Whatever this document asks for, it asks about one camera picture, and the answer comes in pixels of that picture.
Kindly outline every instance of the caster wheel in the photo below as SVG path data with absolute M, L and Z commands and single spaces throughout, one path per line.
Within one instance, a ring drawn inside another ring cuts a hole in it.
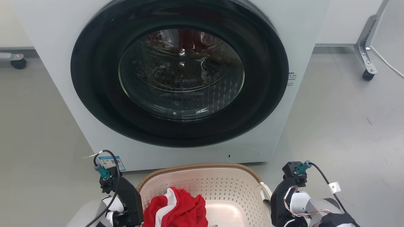
M 363 72 L 362 78 L 363 78 L 364 80 L 371 81 L 374 76 L 375 76 L 374 74 L 370 74 L 370 73 L 365 69 L 365 72 Z
M 18 61 L 11 61 L 11 65 L 16 69 L 23 69 L 27 65 L 27 61 L 23 58 Z

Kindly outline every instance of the white wall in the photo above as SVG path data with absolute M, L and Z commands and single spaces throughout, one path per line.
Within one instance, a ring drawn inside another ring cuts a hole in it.
M 32 46 L 31 40 L 15 16 L 11 0 L 0 0 L 0 49 Z
M 383 0 L 331 0 L 317 44 L 355 44 Z

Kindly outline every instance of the red and white wires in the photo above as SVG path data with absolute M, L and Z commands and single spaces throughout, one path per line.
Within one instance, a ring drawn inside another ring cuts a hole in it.
M 312 212 L 310 212 L 310 213 L 303 213 L 303 214 L 296 214 L 296 213 L 294 213 L 294 212 L 289 208 L 288 204 L 286 203 L 286 197 L 288 197 L 288 195 L 289 195 L 289 193 L 290 193 L 290 191 L 291 191 L 292 189 L 294 189 L 294 192 L 293 192 L 293 193 L 296 193 L 296 191 L 297 191 L 297 186 L 291 186 L 291 187 L 289 188 L 289 190 L 286 192 L 285 197 L 283 197 L 283 203 L 285 203 L 286 209 L 287 209 L 292 215 L 294 215 L 294 216 L 296 216 L 296 217 L 303 217 L 303 216 L 310 216 L 310 215 L 315 214 L 315 213 L 318 213 L 318 212 L 324 212 L 324 213 L 327 213 L 327 214 L 330 213 L 329 210 L 315 210 L 315 211 L 312 211 Z
M 321 223 L 323 223 L 323 222 L 322 222 L 322 221 L 317 222 L 316 224 L 312 225 L 311 227 L 316 227 L 316 225 L 319 225 L 319 224 L 321 224 Z

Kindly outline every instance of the white stripe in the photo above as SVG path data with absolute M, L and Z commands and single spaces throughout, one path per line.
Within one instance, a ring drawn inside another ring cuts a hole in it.
M 164 215 L 166 215 L 170 211 L 172 211 L 175 208 L 175 206 L 177 205 L 177 198 L 175 197 L 175 193 L 171 188 L 167 189 L 167 193 L 164 194 L 164 196 L 167 197 L 167 206 L 160 208 L 156 212 L 155 227 L 161 227 L 161 221 L 162 221 Z

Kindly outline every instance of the washing machine door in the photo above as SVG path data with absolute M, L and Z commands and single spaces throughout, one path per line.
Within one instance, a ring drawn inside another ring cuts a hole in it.
M 117 0 L 78 37 L 71 73 L 87 109 L 116 132 L 198 147 L 270 115 L 286 89 L 288 60 L 248 1 Z

